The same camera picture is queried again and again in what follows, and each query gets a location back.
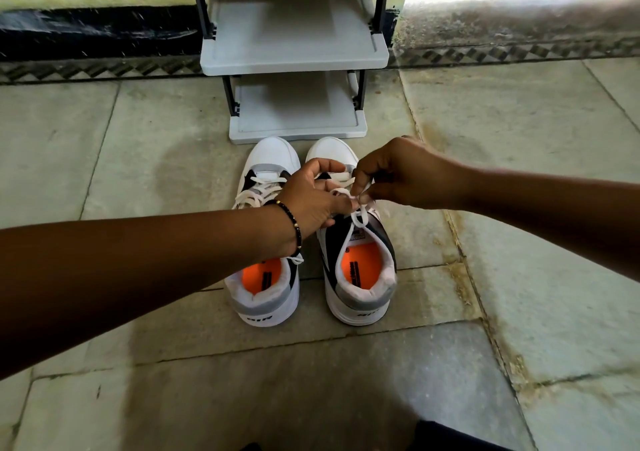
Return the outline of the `person's left hand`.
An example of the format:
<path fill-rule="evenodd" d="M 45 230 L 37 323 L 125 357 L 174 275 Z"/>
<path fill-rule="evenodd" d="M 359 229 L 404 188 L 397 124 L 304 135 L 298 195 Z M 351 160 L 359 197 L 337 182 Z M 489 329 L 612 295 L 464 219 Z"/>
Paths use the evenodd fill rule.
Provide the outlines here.
<path fill-rule="evenodd" d="M 358 204 L 323 173 L 346 173 L 339 161 L 313 158 L 291 176 L 276 199 L 265 207 L 268 258 L 292 257 L 305 238 L 334 224 L 338 214 L 350 215 Z"/>

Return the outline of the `white grey black sneaker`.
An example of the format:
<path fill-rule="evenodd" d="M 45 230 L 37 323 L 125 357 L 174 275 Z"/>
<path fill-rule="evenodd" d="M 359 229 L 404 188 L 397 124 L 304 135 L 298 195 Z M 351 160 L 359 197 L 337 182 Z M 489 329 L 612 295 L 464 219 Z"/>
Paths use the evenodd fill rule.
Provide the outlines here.
<path fill-rule="evenodd" d="M 244 165 L 237 194 L 247 173 L 275 175 L 287 180 L 301 167 L 298 155 L 282 138 L 261 139 Z M 234 310 L 252 327 L 274 327 L 288 319 L 300 297 L 300 252 L 292 257 L 261 261 L 224 280 Z"/>
<path fill-rule="evenodd" d="M 351 215 L 317 231 L 325 296 L 332 314 L 350 326 L 368 326 L 387 312 L 397 285 L 396 254 L 380 221 L 356 228 Z"/>

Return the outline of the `grey black shoe rack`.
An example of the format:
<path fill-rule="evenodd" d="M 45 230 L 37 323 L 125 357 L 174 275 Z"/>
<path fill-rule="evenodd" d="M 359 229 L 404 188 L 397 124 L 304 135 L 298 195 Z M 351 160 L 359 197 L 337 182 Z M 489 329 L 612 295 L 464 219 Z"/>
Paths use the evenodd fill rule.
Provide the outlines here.
<path fill-rule="evenodd" d="M 367 134 L 367 75 L 389 60 L 387 0 L 195 1 L 200 67 L 222 80 L 233 144 Z"/>

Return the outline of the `person's right hand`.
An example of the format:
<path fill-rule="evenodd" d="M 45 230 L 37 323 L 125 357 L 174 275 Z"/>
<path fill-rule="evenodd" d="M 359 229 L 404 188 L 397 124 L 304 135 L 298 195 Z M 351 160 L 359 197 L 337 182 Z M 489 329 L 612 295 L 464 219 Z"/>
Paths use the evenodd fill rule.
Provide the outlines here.
<path fill-rule="evenodd" d="M 383 156 L 385 198 L 419 209 L 459 209 L 470 193 L 476 169 L 436 152 L 421 141 L 396 137 L 366 156 Z"/>

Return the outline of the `person's left forearm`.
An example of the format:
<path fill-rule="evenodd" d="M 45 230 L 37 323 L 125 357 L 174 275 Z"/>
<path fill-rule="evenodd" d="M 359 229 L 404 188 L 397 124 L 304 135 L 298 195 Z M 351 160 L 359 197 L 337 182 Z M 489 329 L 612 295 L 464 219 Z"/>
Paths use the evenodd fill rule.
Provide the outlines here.
<path fill-rule="evenodd" d="M 0 229 L 0 380 L 268 258 L 265 207 Z"/>

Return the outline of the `white shoelace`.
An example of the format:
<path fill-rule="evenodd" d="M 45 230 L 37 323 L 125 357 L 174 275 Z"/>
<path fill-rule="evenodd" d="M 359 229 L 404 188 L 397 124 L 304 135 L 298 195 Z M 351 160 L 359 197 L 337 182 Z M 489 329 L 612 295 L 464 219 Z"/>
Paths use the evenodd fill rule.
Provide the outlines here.
<path fill-rule="evenodd" d="M 355 177 L 351 172 L 329 173 L 328 176 L 338 186 L 332 189 L 331 194 L 348 196 L 352 201 L 358 202 L 358 209 L 351 213 L 351 219 L 356 228 L 366 227 L 370 216 L 374 216 L 380 221 L 380 213 L 376 201 L 362 204 L 357 196 L 351 195 L 350 190 L 355 182 Z"/>
<path fill-rule="evenodd" d="M 233 210 L 247 207 L 262 207 L 267 202 L 274 200 L 284 188 L 287 179 L 282 176 L 269 175 L 260 177 L 247 173 L 244 185 L 239 190 L 234 200 Z"/>

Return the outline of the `person's right forearm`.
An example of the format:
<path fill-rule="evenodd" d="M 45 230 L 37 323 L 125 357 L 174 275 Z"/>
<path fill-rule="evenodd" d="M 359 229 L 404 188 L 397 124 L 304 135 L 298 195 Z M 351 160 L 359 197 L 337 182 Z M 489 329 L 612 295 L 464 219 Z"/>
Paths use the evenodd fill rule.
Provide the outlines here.
<path fill-rule="evenodd" d="M 640 183 L 467 167 L 461 209 L 640 283 Z"/>

